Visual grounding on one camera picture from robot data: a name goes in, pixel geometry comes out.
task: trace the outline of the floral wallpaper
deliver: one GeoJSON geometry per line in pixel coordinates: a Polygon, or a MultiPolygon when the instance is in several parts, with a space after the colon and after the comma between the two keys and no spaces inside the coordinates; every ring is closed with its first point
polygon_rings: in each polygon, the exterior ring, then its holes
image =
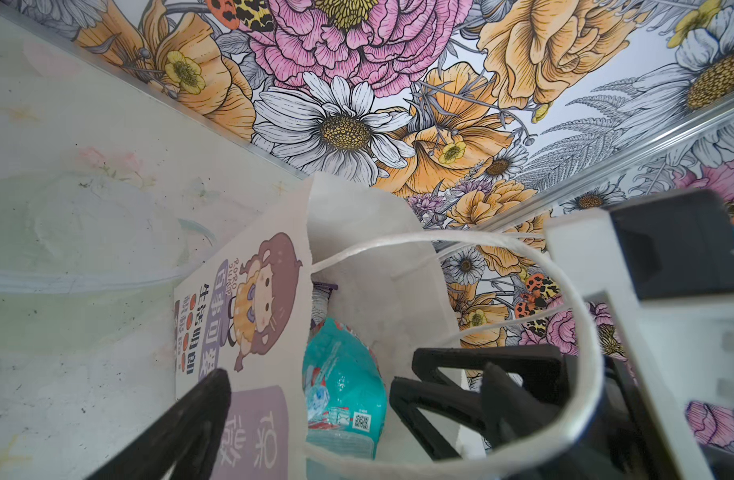
{"type": "MultiPolygon", "coordinates": [[[[405,198],[427,229],[487,222],[734,91],[734,0],[2,1],[305,173],[405,198]]],[[[686,187],[734,222],[734,119],[515,229],[686,187]]],[[[460,328],[493,324],[463,346],[576,352],[571,312],[496,326],[562,301],[540,266],[472,246],[442,267],[460,328]]],[[[734,452],[730,411],[685,415],[734,452]]]]}

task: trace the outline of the orange flower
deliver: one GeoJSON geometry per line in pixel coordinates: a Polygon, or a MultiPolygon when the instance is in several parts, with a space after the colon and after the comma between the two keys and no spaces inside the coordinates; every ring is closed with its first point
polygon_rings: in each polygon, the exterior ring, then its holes
{"type": "MultiPolygon", "coordinates": [[[[466,62],[443,70],[441,76],[432,68],[425,81],[455,95],[466,88],[474,100],[488,104],[496,101],[492,95],[494,84],[479,76],[466,62]]],[[[393,138],[410,144],[417,154],[407,159],[406,168],[389,168],[378,162],[389,176],[378,178],[375,187],[403,198],[432,192],[439,182],[442,188],[453,187],[476,164],[482,164],[480,171],[484,171],[492,164],[493,157],[510,145],[510,134],[499,130],[503,125],[497,115],[487,115],[490,108],[486,105],[441,92],[433,96],[449,114],[434,108],[434,124],[428,128],[415,132],[400,128],[392,132],[393,138]]]]}
{"type": "Polygon", "coordinates": [[[514,180],[507,182],[498,180],[488,194],[474,190],[461,197],[455,206],[447,212],[447,216],[452,219],[450,226],[481,224],[493,216],[517,206],[536,193],[536,190],[525,190],[524,185],[514,180]]]}
{"type": "Polygon", "coordinates": [[[212,28],[197,14],[184,14],[170,32],[165,12],[161,0],[151,0],[139,32],[109,0],[102,20],[82,29],[76,43],[98,47],[111,42],[101,53],[105,60],[250,141],[252,89],[238,65],[222,56],[210,36],[212,28]]]}
{"type": "MultiPolygon", "coordinates": [[[[527,220],[523,224],[517,225],[515,228],[509,228],[506,232],[522,232],[526,234],[541,232],[543,231],[543,222],[550,217],[551,212],[548,211],[533,219],[527,220]]],[[[539,250],[544,250],[546,248],[545,239],[525,238],[522,241],[539,250]]],[[[528,266],[535,264],[532,260],[515,254],[511,250],[500,246],[479,245],[478,249],[484,256],[484,260],[487,262],[487,267],[489,267],[490,270],[497,272],[500,276],[518,274],[528,266]]]]}
{"type": "MultiPolygon", "coordinates": [[[[458,317],[458,327],[466,330],[485,323],[496,325],[508,318],[508,308],[496,302],[497,293],[476,294],[478,283],[461,285],[449,283],[450,304],[458,317]]],[[[460,341],[463,348],[481,348],[487,346],[504,346],[506,329],[493,328],[484,332],[468,335],[460,341]]]]}
{"type": "Polygon", "coordinates": [[[501,107],[524,108],[556,100],[568,87],[628,46],[646,14],[623,5],[607,11],[594,0],[518,0],[505,18],[482,27],[477,47],[484,67],[497,73],[501,107]]]}

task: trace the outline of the cartoon girl's face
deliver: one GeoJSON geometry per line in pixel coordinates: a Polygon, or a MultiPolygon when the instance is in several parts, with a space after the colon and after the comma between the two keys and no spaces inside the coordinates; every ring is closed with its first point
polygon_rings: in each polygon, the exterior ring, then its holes
{"type": "Polygon", "coordinates": [[[252,310],[255,312],[255,325],[258,332],[264,331],[271,323],[271,313],[273,312],[272,275],[271,266],[266,265],[260,269],[255,283],[255,298],[252,300],[252,310]]]}

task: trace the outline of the qr code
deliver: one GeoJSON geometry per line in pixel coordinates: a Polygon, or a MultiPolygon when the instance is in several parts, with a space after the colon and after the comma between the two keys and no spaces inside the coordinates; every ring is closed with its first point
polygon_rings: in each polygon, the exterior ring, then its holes
{"type": "Polygon", "coordinates": [[[354,428],[369,433],[369,426],[372,424],[372,415],[368,413],[354,412],[354,428]]]}

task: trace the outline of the teal snack bag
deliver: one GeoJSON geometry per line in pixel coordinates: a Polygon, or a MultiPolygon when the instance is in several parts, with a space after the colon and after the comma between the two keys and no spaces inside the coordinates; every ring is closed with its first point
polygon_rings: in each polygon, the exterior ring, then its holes
{"type": "Polygon", "coordinates": [[[307,441],[327,450],[374,458],[388,398],[374,355],[331,318],[312,330],[303,359],[307,441]]]}

